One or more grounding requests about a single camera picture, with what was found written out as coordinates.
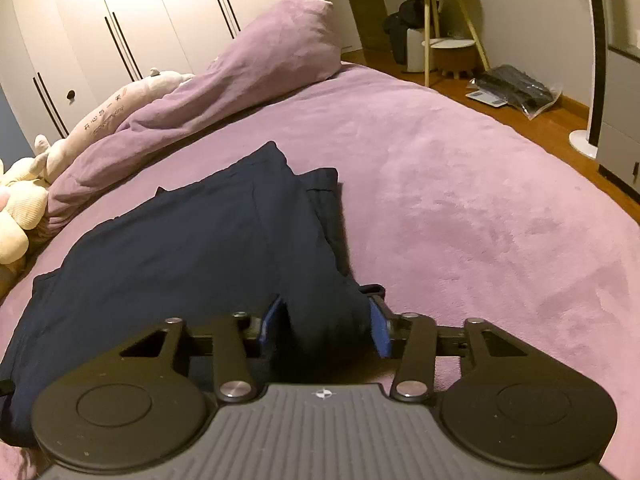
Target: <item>wooden table leg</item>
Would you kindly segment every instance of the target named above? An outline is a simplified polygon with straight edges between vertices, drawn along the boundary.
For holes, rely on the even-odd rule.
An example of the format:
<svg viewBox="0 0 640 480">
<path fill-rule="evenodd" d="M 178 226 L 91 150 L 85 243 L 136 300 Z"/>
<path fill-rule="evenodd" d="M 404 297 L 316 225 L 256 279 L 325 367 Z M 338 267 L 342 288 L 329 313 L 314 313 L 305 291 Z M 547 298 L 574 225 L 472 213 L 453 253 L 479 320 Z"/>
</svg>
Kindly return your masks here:
<svg viewBox="0 0 640 480">
<path fill-rule="evenodd" d="M 489 62 L 486 59 L 486 54 L 484 53 L 484 48 L 482 47 L 482 43 L 480 41 L 480 38 L 478 37 L 478 33 L 476 32 L 476 28 L 474 27 L 474 24 L 471 21 L 471 17 L 469 16 L 468 11 L 466 10 L 466 5 L 464 3 L 464 0 L 458 0 L 458 5 L 460 6 L 460 11 L 462 11 L 462 15 L 465 17 L 465 21 L 466 21 L 466 26 L 469 28 L 469 31 L 471 32 L 471 36 L 474 38 L 474 41 L 476 42 L 476 48 L 478 49 L 478 54 L 480 54 L 480 59 L 482 60 L 482 66 L 484 67 L 485 70 L 489 70 Z"/>
<path fill-rule="evenodd" d="M 441 38 L 440 35 L 440 16 L 438 15 L 438 0 L 431 0 L 433 5 L 433 28 L 435 29 L 436 38 Z"/>
<path fill-rule="evenodd" d="M 424 85 L 429 87 L 429 57 L 431 53 L 431 0 L 424 0 Z"/>
</svg>

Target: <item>brown wooden door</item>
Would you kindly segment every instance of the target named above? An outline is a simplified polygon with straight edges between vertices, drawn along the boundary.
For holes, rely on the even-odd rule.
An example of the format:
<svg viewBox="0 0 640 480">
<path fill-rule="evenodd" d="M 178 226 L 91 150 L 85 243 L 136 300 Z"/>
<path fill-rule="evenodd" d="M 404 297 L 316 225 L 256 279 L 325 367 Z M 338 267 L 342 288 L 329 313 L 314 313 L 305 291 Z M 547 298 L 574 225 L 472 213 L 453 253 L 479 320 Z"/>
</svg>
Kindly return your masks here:
<svg viewBox="0 0 640 480">
<path fill-rule="evenodd" d="M 389 38 L 382 30 L 386 18 L 384 0 L 349 0 L 356 20 L 362 47 L 368 50 L 390 51 Z"/>
</svg>

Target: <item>clear plastic packaging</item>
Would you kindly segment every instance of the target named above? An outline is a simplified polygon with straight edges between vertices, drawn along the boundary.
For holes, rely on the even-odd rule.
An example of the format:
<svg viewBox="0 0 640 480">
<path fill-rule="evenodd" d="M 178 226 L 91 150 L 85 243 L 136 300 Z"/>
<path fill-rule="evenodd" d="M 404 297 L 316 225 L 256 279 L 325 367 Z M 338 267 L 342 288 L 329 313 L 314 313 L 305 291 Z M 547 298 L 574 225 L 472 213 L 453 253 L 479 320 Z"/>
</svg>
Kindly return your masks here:
<svg viewBox="0 0 640 480">
<path fill-rule="evenodd" d="M 472 79 L 471 89 L 481 89 L 505 99 L 511 106 L 522 111 L 529 120 L 553 106 L 562 89 L 547 88 L 511 65 L 501 65 Z"/>
</svg>

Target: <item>white lamp base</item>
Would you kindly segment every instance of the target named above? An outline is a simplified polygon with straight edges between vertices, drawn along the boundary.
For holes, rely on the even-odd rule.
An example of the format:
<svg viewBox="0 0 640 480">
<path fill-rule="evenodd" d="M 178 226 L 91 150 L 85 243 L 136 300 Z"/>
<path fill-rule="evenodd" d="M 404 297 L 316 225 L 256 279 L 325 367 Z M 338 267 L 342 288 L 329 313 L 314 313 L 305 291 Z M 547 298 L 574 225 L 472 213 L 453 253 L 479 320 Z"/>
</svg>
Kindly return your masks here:
<svg viewBox="0 0 640 480">
<path fill-rule="evenodd" d="M 595 159 L 598 153 L 598 147 L 589 144 L 587 135 L 587 130 L 575 130 L 569 134 L 569 143 L 584 156 Z"/>
</svg>

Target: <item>drawer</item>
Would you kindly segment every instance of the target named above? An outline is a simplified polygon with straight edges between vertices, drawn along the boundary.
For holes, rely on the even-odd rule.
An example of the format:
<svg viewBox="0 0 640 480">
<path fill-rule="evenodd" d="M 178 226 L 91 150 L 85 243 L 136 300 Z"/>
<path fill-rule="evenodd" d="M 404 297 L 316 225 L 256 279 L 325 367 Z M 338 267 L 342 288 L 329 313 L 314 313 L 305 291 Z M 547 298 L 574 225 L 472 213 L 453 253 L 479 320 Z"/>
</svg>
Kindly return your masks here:
<svg viewBox="0 0 640 480">
<path fill-rule="evenodd" d="M 634 177 L 634 167 L 640 163 L 640 144 L 638 142 L 603 123 L 597 160 L 620 180 L 640 192 L 640 175 Z"/>
<path fill-rule="evenodd" d="M 603 120 L 640 142 L 640 63 L 609 50 Z"/>
</svg>

